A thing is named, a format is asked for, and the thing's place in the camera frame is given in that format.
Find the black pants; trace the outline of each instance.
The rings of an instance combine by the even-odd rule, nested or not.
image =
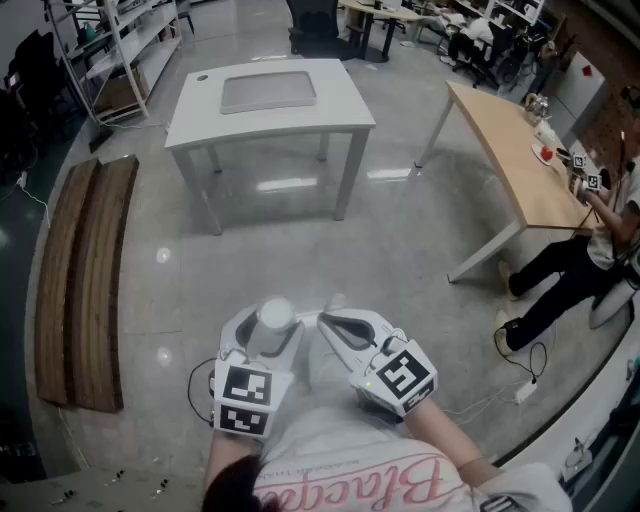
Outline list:
[[[470,53],[474,48],[473,40],[470,39],[469,36],[456,32],[451,36],[447,54],[454,60],[458,58],[459,52],[464,53],[467,57],[471,57]]]
[[[549,244],[520,272],[509,279],[516,297],[533,288],[553,272],[564,272],[560,280],[507,332],[507,345],[519,350],[549,327],[567,309],[588,297],[605,293],[615,282],[617,270],[603,270],[587,254],[588,236],[576,236]]]

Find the white wall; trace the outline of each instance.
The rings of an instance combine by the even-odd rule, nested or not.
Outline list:
[[[54,14],[64,14],[63,7],[54,7]],[[0,4],[0,86],[4,88],[4,77],[9,63],[15,56],[18,45],[38,29],[40,34],[52,31],[51,23],[44,21],[44,3],[42,0],[8,0]],[[75,27],[71,17],[59,26],[63,41],[73,48],[76,44]],[[59,48],[55,43],[56,55]]]

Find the box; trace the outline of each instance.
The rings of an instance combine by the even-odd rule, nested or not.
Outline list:
[[[130,107],[136,107],[138,102],[133,93],[127,74],[124,69],[117,76],[112,76],[107,80],[100,96],[96,100],[95,109],[97,113],[114,113]],[[149,96],[149,85],[140,66],[132,68],[134,79],[138,85],[138,90],[143,99]]]

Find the wooden bench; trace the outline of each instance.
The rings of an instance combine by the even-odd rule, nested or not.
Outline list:
[[[42,258],[36,302],[36,388],[40,398],[58,404],[73,402],[71,344],[65,322],[70,304],[67,284],[74,275],[76,234],[82,230],[100,167],[93,159],[69,171]]]
[[[135,156],[73,167],[45,245],[36,305],[38,396],[116,412],[118,281],[124,229],[138,171]]]
[[[98,172],[78,244],[71,304],[74,403],[116,412],[123,407],[118,365],[118,281],[129,202],[138,171],[135,156]]]

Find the wall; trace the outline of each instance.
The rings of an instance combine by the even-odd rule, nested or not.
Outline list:
[[[638,137],[629,136],[633,133],[631,109],[620,98],[620,90],[625,85],[640,86],[640,51],[577,0],[547,0],[545,7],[556,16],[562,13],[567,16],[566,29],[558,37],[558,47],[561,48],[570,35],[577,35],[572,51],[582,53],[607,81],[607,103],[580,137],[580,142],[588,151],[596,150],[597,165],[615,169],[619,161],[621,130],[628,134],[629,156],[640,151]]]
[[[64,13],[62,7],[54,8],[58,15]],[[9,62],[13,60],[18,45],[34,30],[40,34],[51,32],[51,23],[44,20],[42,0],[8,0],[0,4],[0,80],[7,75]],[[72,48],[75,46],[75,27],[71,17],[60,23],[60,37]],[[56,55],[59,48],[56,44]]]

